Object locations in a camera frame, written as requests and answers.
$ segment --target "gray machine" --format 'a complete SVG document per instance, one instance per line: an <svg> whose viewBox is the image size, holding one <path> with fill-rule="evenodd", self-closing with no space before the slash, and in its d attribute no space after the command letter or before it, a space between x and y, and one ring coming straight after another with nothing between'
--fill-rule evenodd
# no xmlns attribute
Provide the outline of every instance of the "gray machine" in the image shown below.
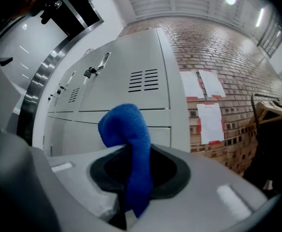
<svg viewBox="0 0 282 232"><path fill-rule="evenodd" d="M85 76L89 68L97 71L90 78ZM65 73L49 106L45 152L61 156L104 149L98 122L123 103L141 110L152 143L190 151L187 103L162 29L112 41Z"/></svg>
<svg viewBox="0 0 282 232"><path fill-rule="evenodd" d="M88 74L91 67L97 75ZM100 119L122 103L136 104L152 143L184 160L191 171L179 194L152 200L129 231L246 231L275 203L218 162L189 153L187 103L162 29L135 33L89 53L67 71L58 90L49 107L44 144L54 173L45 167L41 151L32 153L63 231L117 231L106 223L117 196L99 189L89 169L123 147L105 149L97 129Z"/></svg>

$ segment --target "brick wall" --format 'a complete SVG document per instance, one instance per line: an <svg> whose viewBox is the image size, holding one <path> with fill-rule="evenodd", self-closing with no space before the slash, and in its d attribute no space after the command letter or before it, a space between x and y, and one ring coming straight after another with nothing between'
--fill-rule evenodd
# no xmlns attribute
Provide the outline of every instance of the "brick wall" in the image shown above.
<svg viewBox="0 0 282 232"><path fill-rule="evenodd" d="M253 116L251 94L261 92L282 98L282 80L256 47L256 42L208 20L157 17L128 25L119 37L153 28L163 28L180 69L216 71L226 93L222 99L209 98L203 89L205 99L187 102L191 152L214 158L242 174L257 146L254 128L247 127ZM196 129L196 105L203 101L216 101L221 108L225 141L219 145L201 145L201 135Z"/></svg>

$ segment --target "clothes hanger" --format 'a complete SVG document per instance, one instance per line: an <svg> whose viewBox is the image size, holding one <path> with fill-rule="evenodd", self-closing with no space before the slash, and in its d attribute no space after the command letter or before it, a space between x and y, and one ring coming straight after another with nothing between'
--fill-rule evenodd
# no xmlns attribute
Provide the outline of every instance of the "clothes hanger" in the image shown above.
<svg viewBox="0 0 282 232"><path fill-rule="evenodd" d="M278 116L264 120L268 111L271 111L271 112L277 114ZM258 102L258 104L256 105L256 113L257 113L259 124L264 124L264 123L268 123L268 122L282 120L282 108L278 107L272 101L260 101L260 102ZM250 119L249 125L251 125L253 123L255 123L255 117L254 116Z"/></svg>

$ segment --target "white locker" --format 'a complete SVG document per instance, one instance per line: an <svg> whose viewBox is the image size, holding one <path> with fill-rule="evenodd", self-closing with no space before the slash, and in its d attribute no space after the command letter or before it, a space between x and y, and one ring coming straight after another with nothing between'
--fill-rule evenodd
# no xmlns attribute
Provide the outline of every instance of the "white locker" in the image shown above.
<svg viewBox="0 0 282 232"><path fill-rule="evenodd" d="M84 76L101 63L104 68L97 76ZM187 103L162 29L131 34L96 49L75 63L60 85L65 89L49 108L54 119L45 147L52 147L52 156L105 149L98 123L123 103L141 110L153 144L190 150Z"/></svg>
<svg viewBox="0 0 282 232"><path fill-rule="evenodd" d="M68 86L66 84L63 85L66 89L62 90L59 95L55 112L78 111L87 85L90 86L94 80L94 75L88 79L84 76L84 73L89 67L96 67L99 64L107 49L108 44L94 50L73 65L73 69L77 71L74 73Z"/></svg>
<svg viewBox="0 0 282 232"><path fill-rule="evenodd" d="M149 127L153 144L170 146L170 128ZM54 118L52 156L74 155L105 149L97 124Z"/></svg>
<svg viewBox="0 0 282 232"><path fill-rule="evenodd" d="M117 39L104 69L88 85L79 111L108 111L133 103L139 109L169 107L163 55L157 32Z"/></svg>

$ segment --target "red tape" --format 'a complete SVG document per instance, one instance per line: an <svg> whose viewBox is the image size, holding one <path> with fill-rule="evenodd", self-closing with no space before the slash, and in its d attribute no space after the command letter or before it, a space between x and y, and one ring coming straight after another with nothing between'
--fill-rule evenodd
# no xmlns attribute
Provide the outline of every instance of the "red tape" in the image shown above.
<svg viewBox="0 0 282 232"><path fill-rule="evenodd" d="M222 119L222 128L223 128L223 131L224 131L224 123L223 123L223 119Z"/></svg>
<svg viewBox="0 0 282 232"><path fill-rule="evenodd" d="M220 95L212 95L213 98L221 99L222 97Z"/></svg>
<svg viewBox="0 0 282 232"><path fill-rule="evenodd" d="M202 130L201 119L198 119L198 122L197 122L197 134L201 134L201 130Z"/></svg>
<svg viewBox="0 0 282 232"><path fill-rule="evenodd" d="M220 141L211 141L208 143L209 145L220 145L221 142Z"/></svg>
<svg viewBox="0 0 282 232"><path fill-rule="evenodd" d="M201 79L201 78L198 78L198 82L199 82L199 86L200 86L200 88L203 88L203 87L202 87L203 81L202 81L202 79Z"/></svg>
<svg viewBox="0 0 282 232"><path fill-rule="evenodd" d="M187 100L187 101L198 101L199 98L196 97L196 96L189 96L189 97L186 97L186 100Z"/></svg>

